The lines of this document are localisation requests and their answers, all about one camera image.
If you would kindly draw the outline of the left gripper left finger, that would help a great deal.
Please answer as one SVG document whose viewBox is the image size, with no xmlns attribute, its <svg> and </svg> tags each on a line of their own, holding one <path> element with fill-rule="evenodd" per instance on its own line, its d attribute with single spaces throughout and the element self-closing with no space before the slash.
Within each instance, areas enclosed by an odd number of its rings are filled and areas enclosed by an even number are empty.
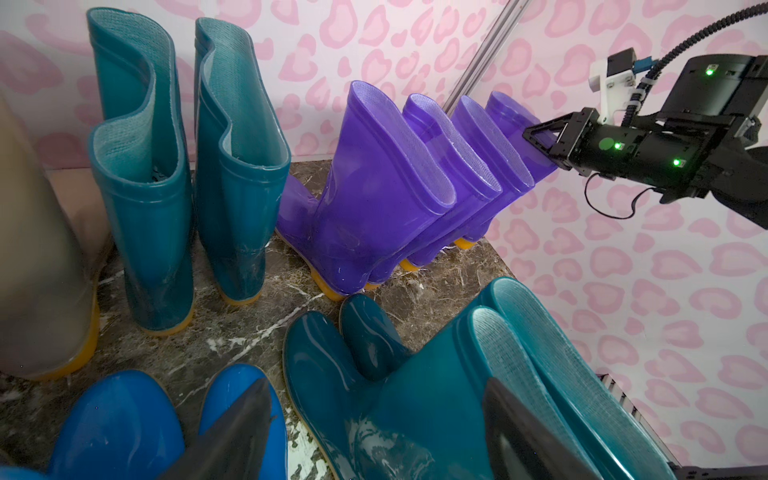
<svg viewBox="0 0 768 480">
<path fill-rule="evenodd" d="M 273 423 L 268 382 L 253 383 L 160 477 L 270 479 Z"/>
</svg>

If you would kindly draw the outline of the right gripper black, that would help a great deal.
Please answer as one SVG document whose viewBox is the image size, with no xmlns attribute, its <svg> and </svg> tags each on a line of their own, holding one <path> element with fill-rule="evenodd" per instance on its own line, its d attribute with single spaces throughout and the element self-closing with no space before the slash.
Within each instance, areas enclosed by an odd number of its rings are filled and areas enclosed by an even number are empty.
<svg viewBox="0 0 768 480">
<path fill-rule="evenodd" d="M 720 117 L 714 115 L 658 112 L 616 126 L 584 108 L 527 127 L 523 138 L 559 168 L 631 180 L 671 203 L 708 195 L 701 171 L 719 131 Z"/>
</svg>

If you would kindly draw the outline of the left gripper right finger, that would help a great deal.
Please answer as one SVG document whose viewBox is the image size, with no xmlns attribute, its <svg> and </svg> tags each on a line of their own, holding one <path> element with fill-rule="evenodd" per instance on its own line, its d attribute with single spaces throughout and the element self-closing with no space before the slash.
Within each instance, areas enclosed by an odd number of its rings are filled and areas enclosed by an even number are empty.
<svg viewBox="0 0 768 480">
<path fill-rule="evenodd" d="M 597 479 L 501 381 L 485 386 L 485 441 L 496 479 Z"/>
</svg>

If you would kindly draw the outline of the purple boot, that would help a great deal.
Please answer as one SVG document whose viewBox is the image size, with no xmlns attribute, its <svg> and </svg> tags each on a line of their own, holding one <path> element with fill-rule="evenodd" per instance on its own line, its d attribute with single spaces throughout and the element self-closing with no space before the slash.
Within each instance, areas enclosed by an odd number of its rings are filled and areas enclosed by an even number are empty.
<svg viewBox="0 0 768 480">
<path fill-rule="evenodd" d="M 523 138 L 523 132 L 527 127 L 540 123 L 540 120 L 529 110 L 513 100 L 511 96 L 500 91 L 491 92 L 483 108 L 520 154 L 523 162 L 530 170 L 535 184 L 557 169 L 557 165 L 539 153 Z"/>
<path fill-rule="evenodd" d="M 451 120 L 463 139 L 483 161 L 500 184 L 502 192 L 483 204 L 472 200 L 475 210 L 456 222 L 449 232 L 438 237 L 432 244 L 402 260 L 400 266 L 416 271 L 431 263 L 440 250 L 453 243 L 468 249 L 488 231 L 494 217 L 512 202 L 535 186 L 535 180 L 520 154 L 503 135 L 486 110 L 475 100 L 464 96 Z"/>
</svg>

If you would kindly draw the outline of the blue boot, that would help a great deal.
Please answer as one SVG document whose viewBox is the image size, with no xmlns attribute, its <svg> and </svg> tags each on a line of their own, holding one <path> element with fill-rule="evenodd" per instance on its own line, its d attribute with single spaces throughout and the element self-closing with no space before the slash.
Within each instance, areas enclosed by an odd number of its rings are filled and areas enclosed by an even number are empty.
<svg viewBox="0 0 768 480">
<path fill-rule="evenodd" d="M 77 400 L 48 467 L 54 479 L 155 479 L 184 453 L 179 418 L 159 383 L 125 370 Z"/>
<path fill-rule="evenodd" d="M 207 479 L 285 479 L 287 432 L 282 406 L 265 373 L 249 364 L 222 370 L 209 387 L 198 439 Z"/>
</svg>

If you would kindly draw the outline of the purple boot shaft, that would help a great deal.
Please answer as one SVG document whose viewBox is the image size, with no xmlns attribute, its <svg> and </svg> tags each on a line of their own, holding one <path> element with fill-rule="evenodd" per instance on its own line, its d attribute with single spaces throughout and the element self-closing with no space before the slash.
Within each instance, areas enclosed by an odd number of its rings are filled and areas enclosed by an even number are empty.
<svg viewBox="0 0 768 480">
<path fill-rule="evenodd" d="M 409 244 L 377 266 L 365 285 L 367 290 L 386 282 L 396 266 L 416 271 L 431 263 L 443 247 L 461 236 L 471 217 L 502 193 L 502 187 L 489 167 L 435 100 L 423 94 L 410 95 L 403 108 L 403 117 L 450 180 L 456 203 Z"/>
</svg>

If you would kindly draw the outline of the purple boot tip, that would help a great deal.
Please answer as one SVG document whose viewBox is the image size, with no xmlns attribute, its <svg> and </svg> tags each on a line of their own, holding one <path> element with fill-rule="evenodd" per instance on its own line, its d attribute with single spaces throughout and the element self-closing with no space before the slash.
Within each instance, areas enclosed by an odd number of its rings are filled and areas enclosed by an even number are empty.
<svg viewBox="0 0 768 480">
<path fill-rule="evenodd" d="M 354 295 L 373 271 L 449 211 L 457 194 L 396 104 L 356 80 L 320 197 L 294 176 L 276 231 L 331 300 Z"/>
</svg>

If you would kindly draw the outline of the beige boot with paper stuffing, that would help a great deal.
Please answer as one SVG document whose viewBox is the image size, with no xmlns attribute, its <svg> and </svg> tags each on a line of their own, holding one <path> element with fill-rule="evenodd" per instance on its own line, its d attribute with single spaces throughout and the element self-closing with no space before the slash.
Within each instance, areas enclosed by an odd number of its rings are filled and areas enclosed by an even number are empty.
<svg viewBox="0 0 768 480">
<path fill-rule="evenodd" d="M 1 105 L 1 371 L 52 380 L 82 368 L 99 334 L 97 284 L 113 246 L 90 169 L 46 170 Z"/>
</svg>

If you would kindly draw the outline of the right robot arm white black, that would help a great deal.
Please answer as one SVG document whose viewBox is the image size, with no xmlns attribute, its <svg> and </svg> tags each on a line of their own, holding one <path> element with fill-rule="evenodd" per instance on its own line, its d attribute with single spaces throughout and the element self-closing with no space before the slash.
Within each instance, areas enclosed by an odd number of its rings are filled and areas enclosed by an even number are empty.
<svg viewBox="0 0 768 480">
<path fill-rule="evenodd" d="M 647 185 L 664 204 L 713 195 L 766 227 L 767 150 L 757 144 L 766 102 L 766 57 L 704 55 L 686 63 L 658 112 L 628 126 L 583 108 L 523 137 L 561 169 Z"/>
</svg>

